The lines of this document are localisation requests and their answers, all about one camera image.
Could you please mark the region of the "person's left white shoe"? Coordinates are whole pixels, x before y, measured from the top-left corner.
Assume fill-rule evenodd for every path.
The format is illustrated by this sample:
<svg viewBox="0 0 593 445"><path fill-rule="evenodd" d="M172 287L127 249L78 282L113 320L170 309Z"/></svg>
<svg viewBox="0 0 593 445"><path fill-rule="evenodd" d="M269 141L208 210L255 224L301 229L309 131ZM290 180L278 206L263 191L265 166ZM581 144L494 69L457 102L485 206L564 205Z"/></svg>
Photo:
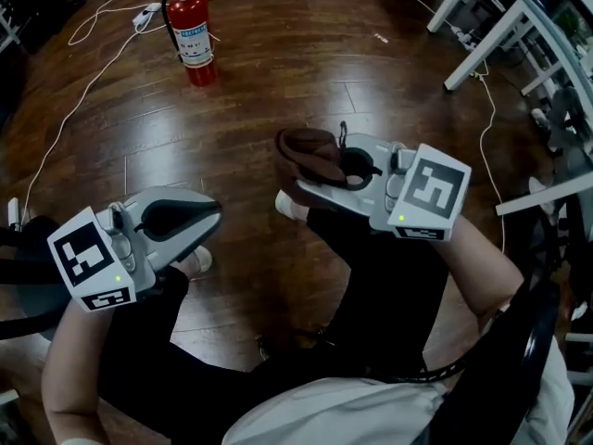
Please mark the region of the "person's left white shoe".
<svg viewBox="0 0 593 445"><path fill-rule="evenodd" d="M213 258L209 250L203 246L196 248L192 254L176 264L176 268L188 278L198 277L212 266Z"/></svg>

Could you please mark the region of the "grey black chair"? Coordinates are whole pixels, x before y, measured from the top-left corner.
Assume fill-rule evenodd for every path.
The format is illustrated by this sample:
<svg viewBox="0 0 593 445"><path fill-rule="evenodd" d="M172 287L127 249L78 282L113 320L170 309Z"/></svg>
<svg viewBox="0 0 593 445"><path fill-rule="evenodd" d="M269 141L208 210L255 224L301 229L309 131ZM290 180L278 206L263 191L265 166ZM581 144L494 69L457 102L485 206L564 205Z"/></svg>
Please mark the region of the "grey black chair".
<svg viewBox="0 0 593 445"><path fill-rule="evenodd" d="M47 244L57 228L46 216L33 218L19 231L0 227L0 248L15 249L13 258L0 258L0 286L16 288L23 313L21 318L0 320L0 340L34 334L53 339L70 299Z"/></svg>

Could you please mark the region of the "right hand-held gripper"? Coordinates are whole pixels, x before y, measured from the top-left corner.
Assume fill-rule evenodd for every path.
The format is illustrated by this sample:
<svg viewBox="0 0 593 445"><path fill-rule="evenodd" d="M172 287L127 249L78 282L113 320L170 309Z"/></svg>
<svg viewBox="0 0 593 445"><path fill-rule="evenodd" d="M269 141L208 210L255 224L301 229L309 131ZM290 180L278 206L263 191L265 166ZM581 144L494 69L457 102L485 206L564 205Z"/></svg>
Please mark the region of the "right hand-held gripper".
<svg viewBox="0 0 593 445"><path fill-rule="evenodd" d="M401 239L447 242L467 194L472 169L421 144L409 149L364 133L344 139L345 175L382 175L357 190L297 180L305 192L334 207L370 217L373 230Z"/></svg>

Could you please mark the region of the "person's white shirt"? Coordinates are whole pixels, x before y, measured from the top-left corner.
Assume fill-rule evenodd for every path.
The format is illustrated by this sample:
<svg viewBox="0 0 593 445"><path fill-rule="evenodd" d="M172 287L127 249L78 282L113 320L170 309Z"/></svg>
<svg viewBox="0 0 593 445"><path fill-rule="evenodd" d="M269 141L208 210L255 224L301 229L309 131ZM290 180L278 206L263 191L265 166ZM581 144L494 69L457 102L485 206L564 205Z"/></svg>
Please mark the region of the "person's white shirt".
<svg viewBox="0 0 593 445"><path fill-rule="evenodd" d="M411 445L452 396L440 383L320 379L245 413L221 445ZM553 343L536 403L511 445L563 445L573 408L566 364Z"/></svg>

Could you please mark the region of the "white table bar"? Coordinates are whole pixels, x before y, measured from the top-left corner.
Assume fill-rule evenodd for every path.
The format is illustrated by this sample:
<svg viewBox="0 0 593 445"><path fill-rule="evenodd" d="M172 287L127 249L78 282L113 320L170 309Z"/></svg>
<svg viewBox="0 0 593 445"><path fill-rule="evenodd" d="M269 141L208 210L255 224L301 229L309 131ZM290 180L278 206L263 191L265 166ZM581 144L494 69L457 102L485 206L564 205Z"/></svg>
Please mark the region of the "white table bar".
<svg viewBox="0 0 593 445"><path fill-rule="evenodd" d="M562 199L576 193L593 188L593 172L577 176L571 180L552 185L537 193L518 197L514 200L500 203L496 206L498 216L505 216L527 210L540 204Z"/></svg>

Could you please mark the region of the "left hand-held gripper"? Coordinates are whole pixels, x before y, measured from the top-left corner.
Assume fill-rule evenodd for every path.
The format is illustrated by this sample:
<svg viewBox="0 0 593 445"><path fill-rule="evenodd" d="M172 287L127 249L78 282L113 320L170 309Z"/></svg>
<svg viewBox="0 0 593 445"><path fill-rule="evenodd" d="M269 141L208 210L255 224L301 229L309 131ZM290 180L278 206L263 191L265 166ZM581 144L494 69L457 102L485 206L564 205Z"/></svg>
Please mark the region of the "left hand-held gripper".
<svg viewBox="0 0 593 445"><path fill-rule="evenodd" d="M85 312L98 312L147 296L155 272L199 247L221 215L221 203L210 197L154 186L99 213L83 209L47 244L72 299Z"/></svg>

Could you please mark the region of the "person's white shoe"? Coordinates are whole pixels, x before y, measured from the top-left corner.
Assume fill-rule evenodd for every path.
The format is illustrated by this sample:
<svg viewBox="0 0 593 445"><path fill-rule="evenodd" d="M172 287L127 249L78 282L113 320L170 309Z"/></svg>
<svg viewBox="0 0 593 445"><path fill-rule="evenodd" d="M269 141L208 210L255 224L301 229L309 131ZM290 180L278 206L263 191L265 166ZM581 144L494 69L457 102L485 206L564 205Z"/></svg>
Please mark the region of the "person's white shoe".
<svg viewBox="0 0 593 445"><path fill-rule="evenodd" d="M296 203L283 190L280 190L275 198L274 206L284 217L305 223L309 215L309 208Z"/></svg>
<svg viewBox="0 0 593 445"><path fill-rule="evenodd" d="M198 277L212 266L213 258L209 250L203 246L196 248L192 254L176 264L176 268L188 278Z"/></svg>

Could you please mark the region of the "person's black trousers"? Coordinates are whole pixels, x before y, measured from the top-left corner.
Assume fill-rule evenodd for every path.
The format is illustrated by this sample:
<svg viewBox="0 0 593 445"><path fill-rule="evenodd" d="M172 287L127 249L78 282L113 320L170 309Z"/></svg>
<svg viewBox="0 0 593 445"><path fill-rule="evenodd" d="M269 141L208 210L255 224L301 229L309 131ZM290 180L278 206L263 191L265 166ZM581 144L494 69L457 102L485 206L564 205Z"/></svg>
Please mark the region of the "person's black trousers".
<svg viewBox="0 0 593 445"><path fill-rule="evenodd" d="M320 342L277 352L251 372L200 361L170 336L189 281L165 269L154 296L115 310L103 347L99 396L174 445L221 445L258 404L325 377L412 376L448 280L422 240L373 233L360 216L310 210L308 228L350 268L347 290Z"/></svg>

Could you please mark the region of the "person's left forearm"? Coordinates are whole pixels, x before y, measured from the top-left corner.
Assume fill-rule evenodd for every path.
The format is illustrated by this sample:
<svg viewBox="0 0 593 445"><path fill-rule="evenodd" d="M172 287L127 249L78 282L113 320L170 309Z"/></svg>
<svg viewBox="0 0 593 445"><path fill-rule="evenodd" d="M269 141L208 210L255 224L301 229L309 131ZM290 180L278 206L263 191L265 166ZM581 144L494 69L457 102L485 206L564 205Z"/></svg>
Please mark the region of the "person's left forearm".
<svg viewBox="0 0 593 445"><path fill-rule="evenodd" d="M132 418L142 396L138 307L85 312L71 301L47 352L41 389L57 445L112 445L100 419L104 400Z"/></svg>

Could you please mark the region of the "brown cloth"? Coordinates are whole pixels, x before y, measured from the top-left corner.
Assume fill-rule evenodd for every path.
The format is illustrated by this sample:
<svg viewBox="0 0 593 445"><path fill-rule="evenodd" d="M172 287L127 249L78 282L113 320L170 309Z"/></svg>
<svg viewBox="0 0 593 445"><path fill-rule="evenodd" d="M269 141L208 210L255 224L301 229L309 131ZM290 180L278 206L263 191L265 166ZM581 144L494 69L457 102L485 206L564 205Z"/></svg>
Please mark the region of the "brown cloth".
<svg viewBox="0 0 593 445"><path fill-rule="evenodd" d="M297 183L328 184L347 188L349 176L364 178L369 169L365 158L346 147L347 125L340 123L340 135L315 128L279 131L274 139L273 167L280 189L306 208L330 210L331 204L315 197Z"/></svg>

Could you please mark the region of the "person's right white shoe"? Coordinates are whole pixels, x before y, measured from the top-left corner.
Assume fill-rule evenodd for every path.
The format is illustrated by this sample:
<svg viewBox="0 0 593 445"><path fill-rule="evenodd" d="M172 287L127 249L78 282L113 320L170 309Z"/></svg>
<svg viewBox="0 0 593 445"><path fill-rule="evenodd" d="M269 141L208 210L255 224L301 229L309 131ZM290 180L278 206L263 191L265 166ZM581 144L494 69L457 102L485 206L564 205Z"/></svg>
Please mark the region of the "person's right white shoe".
<svg viewBox="0 0 593 445"><path fill-rule="evenodd" d="M284 217L305 223L309 215L309 208L296 203L283 190L280 190L275 198L274 206Z"/></svg>

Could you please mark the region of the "red fire extinguisher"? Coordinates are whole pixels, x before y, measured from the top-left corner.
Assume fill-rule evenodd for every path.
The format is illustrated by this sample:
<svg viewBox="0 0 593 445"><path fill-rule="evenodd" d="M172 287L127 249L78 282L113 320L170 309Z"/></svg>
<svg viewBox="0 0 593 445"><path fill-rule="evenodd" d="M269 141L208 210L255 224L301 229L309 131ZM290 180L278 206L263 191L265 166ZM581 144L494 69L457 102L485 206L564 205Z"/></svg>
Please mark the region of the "red fire extinguisher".
<svg viewBox="0 0 593 445"><path fill-rule="evenodd" d="M208 0L162 0L161 12L190 83L197 87L214 83L215 38L209 31Z"/></svg>

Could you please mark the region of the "person's right forearm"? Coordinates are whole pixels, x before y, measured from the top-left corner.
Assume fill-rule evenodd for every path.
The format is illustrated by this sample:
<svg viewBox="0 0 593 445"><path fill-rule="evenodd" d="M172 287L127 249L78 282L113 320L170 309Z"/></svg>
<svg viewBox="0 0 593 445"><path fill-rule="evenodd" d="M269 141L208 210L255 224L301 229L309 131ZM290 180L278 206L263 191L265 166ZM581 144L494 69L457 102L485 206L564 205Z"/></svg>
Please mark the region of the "person's right forearm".
<svg viewBox="0 0 593 445"><path fill-rule="evenodd" d="M459 216L451 238L435 244L468 308L484 329L524 282L516 265L471 222Z"/></svg>

